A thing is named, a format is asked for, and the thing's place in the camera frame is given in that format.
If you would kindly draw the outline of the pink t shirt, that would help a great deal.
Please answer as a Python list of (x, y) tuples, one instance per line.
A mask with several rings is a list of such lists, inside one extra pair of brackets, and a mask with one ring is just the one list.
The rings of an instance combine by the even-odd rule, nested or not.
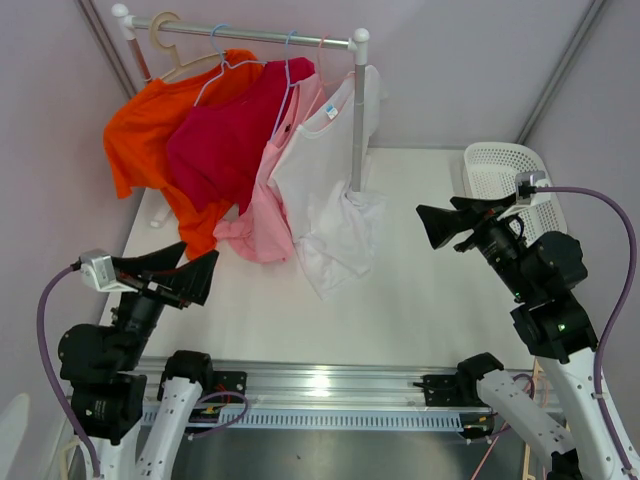
[(283, 120), (263, 150), (249, 206), (238, 218), (222, 220), (214, 229), (214, 237), (227, 242), (242, 258), (267, 264), (285, 261), (293, 253), (281, 196), (268, 185), (268, 180), (298, 125), (325, 100), (321, 76), (317, 73), (293, 87)]

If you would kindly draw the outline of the white t shirt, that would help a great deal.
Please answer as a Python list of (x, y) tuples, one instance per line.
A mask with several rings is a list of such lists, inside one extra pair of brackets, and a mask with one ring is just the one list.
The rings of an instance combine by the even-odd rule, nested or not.
[(371, 270), (386, 208), (383, 195), (350, 190), (354, 103), (350, 76), (296, 127), (269, 177), (301, 268), (322, 299)]

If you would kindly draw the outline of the crimson t shirt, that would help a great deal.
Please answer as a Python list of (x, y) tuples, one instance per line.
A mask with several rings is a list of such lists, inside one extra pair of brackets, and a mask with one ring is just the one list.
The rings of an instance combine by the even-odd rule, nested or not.
[[(315, 73), (304, 57), (289, 60), (291, 82)], [(284, 61), (269, 62), (257, 80), (219, 105), (195, 106), (167, 144), (177, 187), (201, 211), (227, 201), (244, 212), (285, 87)]]

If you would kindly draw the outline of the orange t shirt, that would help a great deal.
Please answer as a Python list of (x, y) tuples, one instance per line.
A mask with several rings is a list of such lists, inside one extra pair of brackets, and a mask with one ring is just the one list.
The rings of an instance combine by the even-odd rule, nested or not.
[(117, 195), (126, 198), (135, 187), (160, 191), (177, 218), (190, 259), (215, 247), (214, 228), (232, 204), (214, 202), (196, 210), (171, 174), (168, 141), (193, 107), (215, 106), (238, 96), (266, 64), (258, 63), (248, 50), (231, 49), (224, 64), (205, 73), (173, 83), (153, 80), (105, 127), (104, 149)]

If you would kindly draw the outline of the blue wire hanger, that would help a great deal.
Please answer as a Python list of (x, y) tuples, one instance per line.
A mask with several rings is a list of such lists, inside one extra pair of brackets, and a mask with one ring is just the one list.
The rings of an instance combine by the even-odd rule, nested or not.
[(290, 45), (292, 37), (297, 35), (297, 33), (298, 33), (297, 30), (295, 30), (295, 29), (291, 30), (287, 34), (286, 40), (284, 42), (284, 60), (283, 61), (284, 61), (285, 87), (284, 87), (284, 93), (283, 93), (283, 96), (282, 96), (282, 100), (281, 100), (281, 103), (280, 103), (280, 106), (279, 106), (278, 114), (277, 114), (276, 120), (275, 120), (274, 125), (273, 125), (270, 141), (273, 141), (275, 136), (276, 136), (277, 130), (278, 130), (280, 124), (281, 124), (282, 116), (283, 116), (283, 113), (284, 113), (284, 110), (285, 110), (285, 107), (286, 107), (286, 104), (287, 104), (287, 99), (289, 97), (290, 89), (295, 86), (295, 83), (291, 82), (290, 63), (289, 63), (289, 58), (290, 58), (289, 57), (289, 45)]

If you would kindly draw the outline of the pink wire hanger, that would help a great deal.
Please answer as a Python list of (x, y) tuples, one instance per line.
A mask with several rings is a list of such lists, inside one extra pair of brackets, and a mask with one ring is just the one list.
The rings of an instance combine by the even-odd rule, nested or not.
[(317, 63), (317, 73), (319, 76), (319, 80), (321, 83), (321, 86), (323, 88), (327, 88), (328, 86), (331, 85), (331, 82), (329, 82), (327, 80), (327, 78), (325, 77), (325, 72), (324, 72), (324, 65), (323, 65), (323, 61), (324, 61), (324, 54), (323, 54), (323, 48), (325, 45), (326, 40), (328, 39), (329, 35), (325, 34), (321, 37), (317, 50), (316, 50), (316, 63)]

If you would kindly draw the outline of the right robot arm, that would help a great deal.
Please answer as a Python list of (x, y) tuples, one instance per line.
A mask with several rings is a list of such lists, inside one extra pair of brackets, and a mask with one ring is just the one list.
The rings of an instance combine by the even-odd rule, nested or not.
[(455, 250), (477, 249), (513, 294), (514, 327), (553, 386), (568, 425), (562, 427), (521, 392), (490, 353), (458, 364), (455, 392), (466, 404), (482, 402), (496, 411), (543, 461), (551, 479), (636, 479), (639, 454), (606, 389), (602, 368), (608, 336), (635, 277), (635, 231), (626, 212), (611, 198), (593, 190), (573, 190), (608, 204), (622, 220), (629, 241), (622, 293), (605, 330), (596, 334), (573, 294), (588, 276), (579, 241), (551, 231), (526, 245), (510, 228), (514, 207), (529, 205), (553, 191), (528, 187), (524, 193), (497, 200), (454, 197), (450, 210), (419, 205), (416, 212), (435, 249), (468, 232)]

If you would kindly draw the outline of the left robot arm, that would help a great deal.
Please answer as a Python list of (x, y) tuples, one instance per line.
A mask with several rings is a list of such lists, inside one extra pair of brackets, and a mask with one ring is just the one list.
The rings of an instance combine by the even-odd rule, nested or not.
[(130, 258), (92, 250), (72, 266), (89, 287), (120, 296), (109, 325), (76, 325), (58, 345), (60, 376), (73, 389), (65, 411), (91, 479), (114, 477), (124, 443), (137, 437), (147, 379), (134, 371), (161, 313), (202, 306), (209, 296), (218, 252), (181, 264), (185, 249), (178, 242)]

